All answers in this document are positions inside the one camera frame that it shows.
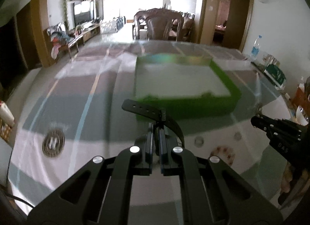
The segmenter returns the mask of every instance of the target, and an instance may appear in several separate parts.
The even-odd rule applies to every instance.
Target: green plastic container
[[[228,114],[241,92],[212,58],[156,54],[137,58],[134,96],[178,120]]]

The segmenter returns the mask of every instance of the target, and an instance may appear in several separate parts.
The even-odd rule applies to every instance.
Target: water bottle
[[[251,56],[250,58],[252,60],[255,60],[257,55],[258,55],[258,52],[259,52],[259,47],[260,47],[260,39],[262,37],[259,35],[258,38],[256,39],[256,41],[254,42],[254,46],[253,46],[253,49],[252,49],[252,52],[251,52]]]

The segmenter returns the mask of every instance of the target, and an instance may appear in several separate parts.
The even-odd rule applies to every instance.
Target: television
[[[94,19],[94,2],[74,2],[73,11],[75,26],[89,22]]]

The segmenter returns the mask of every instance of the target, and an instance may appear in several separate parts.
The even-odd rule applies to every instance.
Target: hanging vine
[[[64,15],[65,15],[65,26],[66,26],[66,29],[69,30],[68,3],[67,3],[67,0],[64,0]]]

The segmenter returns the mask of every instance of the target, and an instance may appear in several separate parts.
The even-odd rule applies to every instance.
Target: tablecloth
[[[133,98],[137,56],[156,53],[213,57],[240,89],[232,113],[178,124],[187,149],[203,158],[211,153],[229,153],[230,159],[233,155],[231,167],[271,199],[280,189],[286,161],[269,146],[265,133],[252,127],[250,118],[261,103],[263,114],[289,119],[278,91],[238,50],[155,40],[89,44],[57,73],[17,131],[8,174],[13,194],[37,205],[94,156],[116,156],[145,134],[148,124],[121,105]],[[57,157],[47,157],[42,142],[55,128],[65,135],[64,148]],[[201,147],[195,145],[197,140],[203,141]],[[177,178],[161,176],[158,166],[149,178],[134,177],[129,224],[143,219],[163,224],[167,218],[169,224],[182,224],[178,188]]]

